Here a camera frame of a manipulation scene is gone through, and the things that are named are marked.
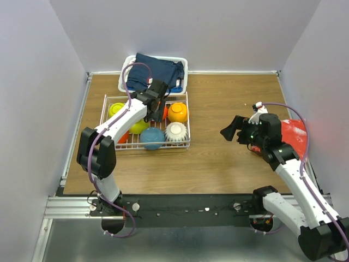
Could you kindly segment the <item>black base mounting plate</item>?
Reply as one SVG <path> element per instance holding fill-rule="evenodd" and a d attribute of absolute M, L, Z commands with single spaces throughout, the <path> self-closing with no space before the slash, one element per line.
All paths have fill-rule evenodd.
<path fill-rule="evenodd" d="M 101 199 L 90 203 L 90 215 L 101 217 L 103 229 L 111 233 L 123 226 L 281 228 L 276 216 L 256 206 L 252 194 L 124 194 L 116 205 Z"/>

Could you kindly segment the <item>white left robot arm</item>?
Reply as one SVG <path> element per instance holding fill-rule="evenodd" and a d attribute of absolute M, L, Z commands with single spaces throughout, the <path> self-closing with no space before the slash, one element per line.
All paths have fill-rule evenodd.
<path fill-rule="evenodd" d="M 121 190 L 113 177 L 116 144 L 138 121 L 162 120 L 168 89 L 168 84 L 154 79 L 143 91 L 127 92 L 128 101 L 116 114 L 94 129 L 86 127 L 81 132 L 77 163 L 88 173 L 103 202 L 102 209 L 110 216 L 126 212 L 121 207 Z"/>

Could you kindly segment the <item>lime green bowl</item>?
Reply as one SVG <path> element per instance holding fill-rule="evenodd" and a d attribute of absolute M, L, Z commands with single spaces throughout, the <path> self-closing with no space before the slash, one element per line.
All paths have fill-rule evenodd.
<path fill-rule="evenodd" d="M 129 132 L 131 134 L 139 135 L 147 128 L 149 128 L 149 122 L 145 122 L 143 119 L 141 119 L 129 129 Z"/>

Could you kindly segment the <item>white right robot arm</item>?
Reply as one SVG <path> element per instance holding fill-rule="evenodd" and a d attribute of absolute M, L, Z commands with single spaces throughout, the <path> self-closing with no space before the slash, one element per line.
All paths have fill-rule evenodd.
<path fill-rule="evenodd" d="M 287 202 L 272 186 L 253 191 L 251 208 L 276 215 L 297 237 L 305 256 L 316 261 L 348 250 L 348 218 L 329 205 L 309 179 L 292 145 L 282 140 L 282 124 L 275 114 L 235 116 L 221 135 L 242 145 L 257 146 L 262 158 L 287 184 L 299 207 Z"/>

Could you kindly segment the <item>red orange bowl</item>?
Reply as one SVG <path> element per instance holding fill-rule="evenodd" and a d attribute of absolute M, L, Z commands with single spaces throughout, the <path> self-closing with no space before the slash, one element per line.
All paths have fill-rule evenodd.
<path fill-rule="evenodd" d="M 129 132 L 127 131 L 119 140 L 118 144 L 125 144 L 128 141 Z"/>
<path fill-rule="evenodd" d="M 162 117 L 162 120 L 163 120 L 163 121 L 167 118 L 167 114 L 168 114 L 168 107 L 165 106 L 165 107 L 164 107 L 164 111 L 163 111 L 163 117 Z"/>

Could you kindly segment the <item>red plastic bag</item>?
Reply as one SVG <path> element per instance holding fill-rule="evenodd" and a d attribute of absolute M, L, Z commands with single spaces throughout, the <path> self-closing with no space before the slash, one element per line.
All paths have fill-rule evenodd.
<path fill-rule="evenodd" d="M 307 134 L 303 122 L 293 119 L 281 120 L 281 135 L 281 141 L 290 144 L 300 159 L 303 159 L 307 142 Z"/>

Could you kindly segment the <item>yellow orange bowl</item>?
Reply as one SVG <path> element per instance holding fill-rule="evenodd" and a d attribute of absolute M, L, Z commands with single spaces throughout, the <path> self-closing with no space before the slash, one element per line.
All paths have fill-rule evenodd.
<path fill-rule="evenodd" d="M 169 107 L 167 117 L 171 122 L 184 123 L 188 119 L 188 108 L 184 103 L 174 103 Z"/>

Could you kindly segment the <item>white black striped bowl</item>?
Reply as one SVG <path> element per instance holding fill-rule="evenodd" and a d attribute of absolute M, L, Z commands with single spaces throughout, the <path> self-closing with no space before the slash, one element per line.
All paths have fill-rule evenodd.
<path fill-rule="evenodd" d="M 164 131 L 165 139 L 174 145 L 180 145 L 188 139 L 187 127 L 180 122 L 171 122 Z"/>

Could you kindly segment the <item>blue bowl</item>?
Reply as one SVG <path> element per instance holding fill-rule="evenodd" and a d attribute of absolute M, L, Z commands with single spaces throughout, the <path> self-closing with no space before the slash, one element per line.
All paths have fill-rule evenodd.
<path fill-rule="evenodd" d="M 147 150 L 157 150 L 165 142 L 165 134 L 162 130 L 155 127 L 149 127 L 140 134 L 140 143 Z"/>

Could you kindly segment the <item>aluminium frame rail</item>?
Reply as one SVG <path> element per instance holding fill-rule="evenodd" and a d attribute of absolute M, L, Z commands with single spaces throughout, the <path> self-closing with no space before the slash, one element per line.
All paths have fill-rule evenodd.
<path fill-rule="evenodd" d="M 100 211 L 93 215 L 86 197 L 49 197 L 46 202 L 44 219 L 115 219 L 123 216 L 107 216 Z"/>

